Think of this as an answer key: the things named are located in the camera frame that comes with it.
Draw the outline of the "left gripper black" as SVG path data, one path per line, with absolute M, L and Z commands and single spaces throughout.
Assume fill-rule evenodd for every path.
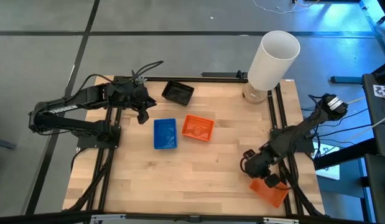
M 133 89 L 130 96 L 127 98 L 127 107 L 138 111 L 137 121 L 139 124 L 144 124 L 149 119 L 149 114 L 146 109 L 156 106 L 156 100 L 149 97 L 147 88 L 144 85 L 139 85 Z

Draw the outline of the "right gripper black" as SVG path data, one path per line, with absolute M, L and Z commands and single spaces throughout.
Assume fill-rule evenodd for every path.
M 273 162 L 272 156 L 266 152 L 256 153 L 253 157 L 243 162 L 243 171 L 251 178 L 264 178 L 269 188 L 276 187 L 280 182 L 277 174 L 271 174 L 269 166 Z

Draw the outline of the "orange lid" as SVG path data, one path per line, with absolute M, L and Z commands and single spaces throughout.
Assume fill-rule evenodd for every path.
M 279 208 L 289 190 L 282 182 L 275 187 L 268 187 L 264 180 L 253 179 L 249 188 L 273 207 Z

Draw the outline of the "blue plastic basket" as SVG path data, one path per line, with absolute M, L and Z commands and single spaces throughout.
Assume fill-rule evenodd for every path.
M 154 148 L 177 148 L 177 123 L 175 118 L 154 121 Z

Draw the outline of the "black plastic basket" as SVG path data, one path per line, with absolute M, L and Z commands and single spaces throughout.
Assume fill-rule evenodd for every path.
M 169 80 L 162 92 L 162 97 L 176 104 L 187 106 L 194 90 L 194 87 Z

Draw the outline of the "orange plastic basket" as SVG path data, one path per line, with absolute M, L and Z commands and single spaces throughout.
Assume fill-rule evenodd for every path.
M 211 140 L 214 127 L 214 120 L 188 114 L 185 117 L 182 134 L 190 138 L 208 142 Z

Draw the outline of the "white paper sheet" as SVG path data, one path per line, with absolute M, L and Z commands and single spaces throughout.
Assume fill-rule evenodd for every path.
M 317 142 L 313 142 L 313 147 L 314 147 L 314 153 L 313 153 L 312 159 L 314 159 L 315 157 L 325 156 L 329 153 L 337 152 L 340 150 L 339 147 L 334 147 L 334 146 L 328 145 L 328 144 L 322 144 L 321 143 L 319 146 Z M 327 167 L 324 169 L 316 170 L 315 172 L 320 177 L 325 177 L 325 178 L 333 179 L 333 180 L 339 180 L 340 179 L 340 166 L 339 165 L 335 165 L 335 166 Z

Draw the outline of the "black metal beam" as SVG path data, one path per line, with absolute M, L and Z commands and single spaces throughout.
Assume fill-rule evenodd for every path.
M 363 157 L 365 154 L 377 154 L 377 146 L 374 138 L 359 142 L 339 151 L 331 152 L 313 160 L 315 170 L 336 166 L 344 162 Z

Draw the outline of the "black side table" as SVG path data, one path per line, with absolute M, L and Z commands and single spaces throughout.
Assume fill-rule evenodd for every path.
M 375 219 L 385 224 L 385 98 L 376 97 L 373 85 L 385 85 L 385 64 L 369 74 L 363 75 L 363 90 L 377 146 L 377 154 L 365 156 L 369 188 L 373 200 Z

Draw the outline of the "white shade table lamp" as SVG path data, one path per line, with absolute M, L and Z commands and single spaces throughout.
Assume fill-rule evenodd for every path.
M 247 72 L 248 82 L 242 90 L 244 100 L 254 105 L 262 103 L 282 80 L 300 50 L 300 43 L 292 34 L 282 30 L 266 33 Z

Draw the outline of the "dark floor bar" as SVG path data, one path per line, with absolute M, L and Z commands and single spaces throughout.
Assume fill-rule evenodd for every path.
M 361 77 L 332 76 L 330 77 L 330 81 L 335 84 L 363 84 L 363 79 Z

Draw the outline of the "silver bracket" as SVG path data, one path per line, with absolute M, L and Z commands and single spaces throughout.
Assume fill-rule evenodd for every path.
M 298 220 L 288 218 L 264 217 L 263 224 L 300 224 Z
M 92 215 L 90 224 L 103 224 L 104 221 L 122 219 L 121 214 L 100 214 Z

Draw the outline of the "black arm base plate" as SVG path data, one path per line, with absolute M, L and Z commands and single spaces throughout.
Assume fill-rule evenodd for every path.
M 111 126 L 111 129 L 108 135 L 101 135 L 101 136 L 90 135 L 90 136 L 79 137 L 77 147 L 97 148 L 97 149 L 117 148 L 119 146 L 120 135 L 121 135 L 121 127 Z
M 274 139 L 276 136 L 282 134 L 286 130 L 294 129 L 294 126 L 288 126 L 284 129 L 272 128 L 270 130 L 270 138 Z M 295 152 L 304 152 L 312 153 L 314 151 L 313 142 L 311 139 L 312 135 L 310 131 L 304 132 L 299 138 L 294 142 L 294 151 Z

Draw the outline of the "black aluminium frame rail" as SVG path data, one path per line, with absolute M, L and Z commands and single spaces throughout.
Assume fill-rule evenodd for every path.
M 101 211 L 104 210 L 104 206 L 105 206 L 106 194 L 108 191 L 109 178 L 110 178 L 110 173 L 111 173 L 111 166 L 112 166 L 113 157 L 114 157 L 114 150 L 117 149 L 119 146 L 119 140 L 120 140 L 120 134 L 121 134 L 121 127 L 119 125 L 119 122 L 121 119 L 121 113 L 122 113 L 122 109 L 118 108 L 116 110 L 116 116 L 115 116 L 115 121 L 114 121 L 115 134 L 116 134 L 115 139 L 114 139 L 114 146 L 111 149 L 109 149 L 108 155 L 106 158 L 106 162 L 105 162 L 105 164 L 107 165 L 106 173 L 104 174 L 104 177 L 103 177 L 100 199 L 98 202 L 98 209 Z
M 278 83 L 277 86 L 275 87 L 275 91 L 277 96 L 279 113 L 281 117 L 282 131 L 286 131 L 288 128 L 288 125 L 287 125 L 287 118 L 285 114 L 285 108 L 283 104 L 280 83 Z M 286 158 L 289 165 L 289 169 L 288 171 L 285 170 L 284 173 L 288 174 L 287 180 L 290 182 L 290 186 L 292 187 L 292 191 L 294 193 L 297 214 L 304 215 L 303 207 L 305 207 L 310 216 L 316 216 L 316 217 L 322 216 L 322 214 L 313 206 L 313 204 L 309 202 L 308 198 L 303 194 L 302 189 L 298 185 L 298 169 L 297 169 L 297 163 L 294 157 L 294 153 L 288 152 L 286 155 Z
M 106 110 L 105 120 L 108 120 L 109 122 L 111 122 L 112 113 L 113 113 L 113 109 L 112 108 L 108 108 Z M 94 168 L 94 171 L 93 171 L 93 177 L 92 177 L 92 182 L 91 182 L 92 184 L 96 180 L 96 176 L 99 174 L 99 171 L 101 169 L 103 155 L 104 155 L 104 149 L 103 148 L 99 148 L 98 152 L 97 152 L 95 168 Z M 86 210 L 91 210 L 93 208 L 93 200 L 94 200 L 94 197 L 95 197 L 95 192 L 96 192 L 96 187 L 92 190 L 90 196 L 87 198 L 86 207 L 85 207 Z
M 167 82 L 170 80 L 176 82 L 219 82 L 219 83 L 247 83 L 247 79 L 230 78 L 230 77 L 142 77 L 136 81 L 147 82 Z
M 269 105 L 269 113 L 271 116 L 271 123 L 272 128 L 270 130 L 270 140 L 272 140 L 275 137 L 276 132 L 278 131 L 277 126 L 277 118 L 276 118 L 276 111 L 274 106 L 274 100 L 273 100 L 273 94 L 272 91 L 267 92 L 267 101 Z M 281 183 L 286 184 L 286 178 L 284 177 L 284 174 L 282 173 L 282 169 L 279 168 L 279 178 L 281 180 Z M 289 198 L 289 191 L 286 190 L 286 195 L 283 200 L 284 208 L 285 208 L 285 214 L 290 215 L 292 213 L 291 204 L 290 204 L 290 198 Z

